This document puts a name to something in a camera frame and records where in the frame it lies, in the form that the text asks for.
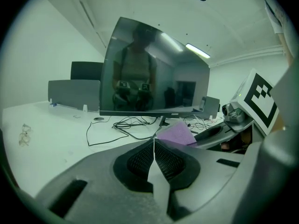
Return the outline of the long ceiling light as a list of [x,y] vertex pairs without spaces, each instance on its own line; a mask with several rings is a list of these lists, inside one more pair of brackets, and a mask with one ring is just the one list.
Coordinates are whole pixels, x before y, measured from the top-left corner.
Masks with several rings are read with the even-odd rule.
[[191,45],[191,44],[186,44],[185,45],[189,50],[191,50],[192,52],[194,52],[195,54],[197,54],[197,55],[199,55],[199,56],[202,56],[202,57],[204,57],[204,58],[206,58],[206,59],[209,59],[210,58],[210,55],[209,54],[207,54],[206,52],[204,52],[204,51],[202,51],[202,50],[200,50],[199,48],[197,48],[197,47],[195,47],[195,46],[193,46],[193,45]]

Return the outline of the small black monitor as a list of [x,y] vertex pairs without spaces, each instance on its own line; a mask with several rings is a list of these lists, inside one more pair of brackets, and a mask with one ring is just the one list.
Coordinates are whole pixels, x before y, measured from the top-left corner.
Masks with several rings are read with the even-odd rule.
[[70,79],[74,80],[101,80],[103,63],[99,62],[72,62]]

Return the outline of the clear-frame eyeglasses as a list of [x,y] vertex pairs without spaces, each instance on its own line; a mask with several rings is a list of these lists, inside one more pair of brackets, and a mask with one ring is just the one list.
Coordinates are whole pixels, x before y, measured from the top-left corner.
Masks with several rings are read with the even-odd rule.
[[23,146],[28,146],[31,137],[30,137],[30,133],[31,133],[32,129],[30,126],[23,124],[22,125],[22,129],[21,129],[21,133],[19,134],[19,145],[21,147]]

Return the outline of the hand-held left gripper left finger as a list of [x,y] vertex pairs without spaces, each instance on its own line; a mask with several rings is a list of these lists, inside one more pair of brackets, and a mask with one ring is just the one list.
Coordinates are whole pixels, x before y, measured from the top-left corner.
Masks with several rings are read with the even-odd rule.
[[36,200],[67,224],[171,224],[148,182],[153,141],[91,154],[53,178]]

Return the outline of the person's right hand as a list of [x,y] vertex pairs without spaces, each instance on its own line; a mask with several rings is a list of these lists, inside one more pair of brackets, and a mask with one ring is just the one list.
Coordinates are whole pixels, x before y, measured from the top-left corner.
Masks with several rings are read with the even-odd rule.
[[221,150],[227,153],[245,154],[248,146],[252,143],[252,128],[240,132],[229,141],[221,143]]

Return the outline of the person's right forearm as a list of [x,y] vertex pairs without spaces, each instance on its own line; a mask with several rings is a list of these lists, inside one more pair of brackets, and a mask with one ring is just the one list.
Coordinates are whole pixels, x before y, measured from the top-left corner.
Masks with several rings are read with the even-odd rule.
[[[285,40],[285,36],[284,36],[284,34],[279,33],[278,37],[279,37],[280,42],[282,44],[283,50],[285,52],[288,65],[291,66],[292,63],[293,63],[294,58],[293,58],[293,55],[291,54],[291,52],[288,48],[287,42]],[[271,132],[285,130],[285,129],[286,129],[285,123],[282,119],[281,114],[279,113]]]

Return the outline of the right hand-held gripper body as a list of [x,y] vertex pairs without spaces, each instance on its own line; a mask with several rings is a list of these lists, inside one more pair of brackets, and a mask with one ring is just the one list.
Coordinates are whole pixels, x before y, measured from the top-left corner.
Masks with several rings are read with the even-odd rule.
[[242,109],[247,115],[246,119],[240,124],[226,123],[237,132],[255,123],[264,136],[268,135],[279,114],[271,90],[272,84],[252,69],[229,102],[234,108]]

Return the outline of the purple cloth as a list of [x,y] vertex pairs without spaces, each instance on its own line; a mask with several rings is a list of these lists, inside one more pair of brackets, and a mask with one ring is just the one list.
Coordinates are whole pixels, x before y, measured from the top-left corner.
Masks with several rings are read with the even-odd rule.
[[178,120],[172,125],[163,127],[157,132],[156,136],[160,140],[166,140],[184,146],[196,143],[196,139],[192,132],[182,120]]

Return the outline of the grey desk divider panel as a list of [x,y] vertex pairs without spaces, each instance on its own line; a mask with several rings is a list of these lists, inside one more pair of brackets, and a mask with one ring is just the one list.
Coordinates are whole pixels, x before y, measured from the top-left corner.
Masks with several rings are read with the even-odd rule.
[[52,80],[48,82],[48,101],[67,107],[97,112],[100,109],[99,80]]

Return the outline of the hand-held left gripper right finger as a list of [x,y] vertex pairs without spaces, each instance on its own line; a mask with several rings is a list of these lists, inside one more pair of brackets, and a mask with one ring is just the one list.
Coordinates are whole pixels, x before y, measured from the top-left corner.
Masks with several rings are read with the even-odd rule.
[[178,221],[198,210],[228,182],[243,154],[155,140],[155,158],[169,183],[167,215]]

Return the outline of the large black monitor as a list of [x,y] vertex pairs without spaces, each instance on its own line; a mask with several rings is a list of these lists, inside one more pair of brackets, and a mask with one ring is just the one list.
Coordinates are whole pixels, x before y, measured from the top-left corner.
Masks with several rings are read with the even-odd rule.
[[210,68],[165,32],[120,17],[101,74],[100,114],[208,119]]

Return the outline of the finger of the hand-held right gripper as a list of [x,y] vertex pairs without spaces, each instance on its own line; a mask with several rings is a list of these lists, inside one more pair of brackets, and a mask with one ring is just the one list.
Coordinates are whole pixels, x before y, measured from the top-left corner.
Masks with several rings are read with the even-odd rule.
[[235,137],[235,132],[225,122],[221,122],[197,135],[194,136],[196,142],[188,144],[187,146],[211,149],[214,147],[221,147],[221,143],[231,140]]

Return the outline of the grey laptop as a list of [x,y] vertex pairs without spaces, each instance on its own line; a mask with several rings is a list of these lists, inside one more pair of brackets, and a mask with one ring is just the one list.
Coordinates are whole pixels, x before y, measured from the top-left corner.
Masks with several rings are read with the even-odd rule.
[[199,105],[199,117],[201,119],[216,119],[220,110],[220,100],[213,97],[203,97]]

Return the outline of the white printed t-shirt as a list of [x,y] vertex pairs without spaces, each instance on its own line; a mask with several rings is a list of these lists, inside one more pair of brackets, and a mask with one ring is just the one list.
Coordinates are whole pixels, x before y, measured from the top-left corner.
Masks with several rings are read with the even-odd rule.
[[276,0],[264,0],[265,10],[275,34],[284,34],[288,48],[295,58],[299,52],[299,34],[289,15]]

